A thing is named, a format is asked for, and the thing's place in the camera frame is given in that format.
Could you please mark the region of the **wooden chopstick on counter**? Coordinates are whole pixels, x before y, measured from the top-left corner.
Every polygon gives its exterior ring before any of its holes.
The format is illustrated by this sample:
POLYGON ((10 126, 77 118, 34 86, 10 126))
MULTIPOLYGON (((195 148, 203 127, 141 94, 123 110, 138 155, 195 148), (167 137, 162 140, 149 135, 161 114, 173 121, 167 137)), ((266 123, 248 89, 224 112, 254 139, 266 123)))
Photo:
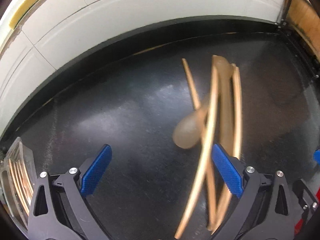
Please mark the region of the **wooden chopstick on counter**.
POLYGON ((233 151, 229 154, 238 159, 241 158, 241 145, 242 145, 242 93, 241 93, 241 80, 239 68, 234 63, 233 75, 231 78, 231 99, 232 99, 232 113, 233 113, 233 151))
MULTIPOLYGON (((184 66, 188 86, 191 92, 191 98, 193 101, 194 108, 198 110, 200 108, 200 99, 198 96, 198 93, 196 91, 196 86, 191 74, 191 70, 188 66, 187 60, 182 59, 182 63, 184 66)), ((211 165, 211 160, 208 161, 207 167, 206 167, 206 182, 207 182, 207 191, 208 191, 208 216, 209 216, 209 222, 207 229, 209 231, 213 230, 214 227, 214 219, 215 219, 215 213, 216 213, 216 196, 215 196, 215 179, 214 179, 214 172, 211 165)))
POLYGON ((220 78, 220 144, 227 153, 233 151, 233 109, 231 99, 231 78, 233 66, 224 58, 219 57, 217 70, 220 78))
POLYGON ((199 159, 199 164, 197 167, 195 179, 192 185, 191 193, 185 211, 179 223, 179 226, 175 233, 175 239, 180 239, 183 235, 191 215, 195 209, 199 195, 202 189, 202 184, 206 179, 206 167, 210 160, 210 155, 212 152, 213 139, 215 134, 216 116, 217 116, 217 100, 218 100, 218 90, 219 90, 219 79, 217 74, 217 69, 212 66, 211 82, 210 82, 210 93, 209 93, 209 107, 206 120, 204 122, 204 129, 202 131, 200 140, 202 144, 201 155, 199 159))

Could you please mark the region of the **clear glass tray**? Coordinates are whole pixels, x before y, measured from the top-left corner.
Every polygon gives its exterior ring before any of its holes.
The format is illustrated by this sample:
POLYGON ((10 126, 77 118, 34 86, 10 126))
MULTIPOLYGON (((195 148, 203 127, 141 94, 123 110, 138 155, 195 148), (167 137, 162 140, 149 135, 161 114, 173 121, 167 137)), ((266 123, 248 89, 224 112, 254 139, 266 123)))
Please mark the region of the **clear glass tray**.
POLYGON ((33 152, 17 137, 1 162, 1 203, 24 235, 36 179, 33 152))

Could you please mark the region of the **wooden cutting board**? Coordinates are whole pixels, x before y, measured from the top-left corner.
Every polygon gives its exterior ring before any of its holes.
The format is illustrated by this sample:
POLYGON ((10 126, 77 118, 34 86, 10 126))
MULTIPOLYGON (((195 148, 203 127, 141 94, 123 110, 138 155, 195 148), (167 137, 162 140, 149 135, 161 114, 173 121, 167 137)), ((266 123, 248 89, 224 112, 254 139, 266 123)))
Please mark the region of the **wooden cutting board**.
POLYGON ((289 6, 284 17, 299 33, 319 61, 319 15, 309 0, 286 0, 289 6))

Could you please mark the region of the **wooden spoon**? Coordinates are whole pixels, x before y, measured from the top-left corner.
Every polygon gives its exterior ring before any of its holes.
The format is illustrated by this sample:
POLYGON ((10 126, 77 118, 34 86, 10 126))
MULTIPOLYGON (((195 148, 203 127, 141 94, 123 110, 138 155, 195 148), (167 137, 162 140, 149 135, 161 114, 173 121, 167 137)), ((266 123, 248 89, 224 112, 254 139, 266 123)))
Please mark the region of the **wooden spoon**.
POLYGON ((204 122, 208 114, 209 96, 205 97, 200 107, 184 117, 174 129, 172 139, 174 143, 183 149, 195 146, 200 140, 204 129, 204 122))

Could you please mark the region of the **wooden chopstick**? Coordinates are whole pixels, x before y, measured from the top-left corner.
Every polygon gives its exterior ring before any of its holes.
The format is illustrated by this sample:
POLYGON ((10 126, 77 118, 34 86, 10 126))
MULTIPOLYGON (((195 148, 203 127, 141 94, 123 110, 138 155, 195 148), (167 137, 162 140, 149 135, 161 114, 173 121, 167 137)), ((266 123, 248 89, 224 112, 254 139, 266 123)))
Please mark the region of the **wooden chopstick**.
POLYGON ((231 78, 233 66, 224 58, 219 57, 217 70, 220 78, 220 144, 227 153, 233 151, 233 109, 231 99, 231 78))
MULTIPOLYGON (((198 96, 198 93, 196 91, 196 86, 191 74, 191 70, 188 66, 187 60, 182 59, 182 63, 184 66, 188 86, 191 92, 191 98, 193 101, 194 108, 198 110, 200 108, 200 99, 198 96)), ((216 196, 215 196, 215 179, 214 179, 214 172, 211 165, 211 160, 208 161, 207 167, 206 167, 206 182, 207 182, 207 191, 208 191, 208 216, 209 216, 209 222, 207 229, 209 231, 213 230, 214 227, 214 219, 215 219, 215 213, 216 213, 216 196)))
POLYGON ((9 167, 18 198, 25 213, 29 214, 34 191, 25 164, 21 160, 14 162, 9 159, 9 167))
POLYGON ((204 129, 202 131, 200 140, 202 144, 201 155, 199 159, 199 164, 197 167, 195 179, 192 185, 191 193, 185 211, 179 223, 179 226, 175 233, 175 239, 180 239, 183 235, 191 215, 195 209, 199 195, 202 189, 202 184, 206 179, 206 167, 210 160, 210 155, 212 152, 213 139, 215 134, 216 116, 217 116, 217 100, 218 100, 218 90, 219 90, 219 79, 217 74, 217 69, 212 66, 211 82, 210 82, 210 93, 209 93, 209 107, 206 120, 204 122, 204 129))
POLYGON ((241 80, 239 68, 234 63, 233 75, 231 78, 231 99, 232 99, 232 113, 233 113, 233 151, 229 154, 238 159, 241 158, 241 145, 242 145, 242 93, 241 93, 241 80))

